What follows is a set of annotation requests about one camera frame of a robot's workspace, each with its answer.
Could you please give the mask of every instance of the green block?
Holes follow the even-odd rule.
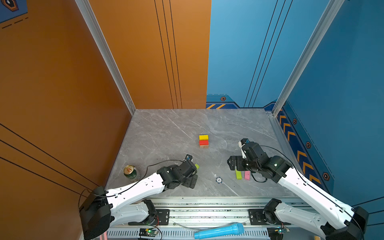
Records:
[[[243,179],[242,177],[241,177],[241,172],[240,171],[238,171],[238,170],[235,170],[235,172],[236,172],[236,178],[237,179]]]

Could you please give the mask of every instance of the pink block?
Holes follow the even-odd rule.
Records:
[[[245,180],[249,180],[249,177],[251,176],[251,171],[245,171]]]

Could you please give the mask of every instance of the yellow chevron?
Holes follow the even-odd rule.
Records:
[[[216,109],[220,109],[220,108],[222,108],[223,106],[225,106],[225,104],[220,105],[220,106],[217,107]]]
[[[305,167],[309,167],[310,169],[313,170],[313,167],[312,167],[311,165],[309,165],[309,164],[306,163],[306,162],[303,162],[303,173],[304,173],[304,175],[305,175]]]
[[[282,118],[287,118],[286,116],[284,116],[284,115],[280,115],[280,125],[281,125],[281,119]]]
[[[290,125],[289,123],[284,123],[283,125],[284,125],[283,132],[285,133],[285,127],[286,127],[286,126],[287,126],[287,127],[290,127],[291,125]]]
[[[287,138],[288,138],[288,142],[289,142],[289,136],[290,135],[294,135],[294,136],[296,136],[296,134],[294,133],[294,132],[290,132],[290,131],[288,131],[288,136],[287,136]]]
[[[305,154],[305,153],[303,153],[303,152],[301,152],[301,151],[297,151],[297,161],[298,161],[298,162],[300,162],[300,161],[299,161],[299,157],[300,157],[300,155],[302,155],[302,156],[304,156],[304,157],[307,157],[307,154]]]
[[[314,176],[312,176],[312,175],[310,174],[310,181],[313,182],[312,180],[315,180],[316,182],[318,182],[318,183],[321,184],[321,182],[320,182],[319,179],[315,178]]]

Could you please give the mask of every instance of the gray marble tabletop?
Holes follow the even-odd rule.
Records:
[[[199,135],[209,135],[209,148],[199,147]],[[136,110],[111,171],[106,189],[129,184],[123,169],[134,165],[143,175],[146,166],[168,159],[183,160],[186,154],[200,168],[194,189],[178,186],[156,197],[293,197],[290,190],[268,180],[265,183],[237,180],[227,159],[241,155],[239,140],[249,138],[260,145],[281,150],[263,109],[151,109]],[[269,155],[280,155],[263,147]],[[148,175],[162,166],[179,164],[164,162],[149,167]],[[264,178],[254,174],[256,180]],[[216,178],[223,182],[218,184]]]

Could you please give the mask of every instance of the stack of blocks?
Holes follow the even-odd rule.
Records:
[[[199,136],[199,146],[200,148],[208,148],[208,135],[200,135]]]

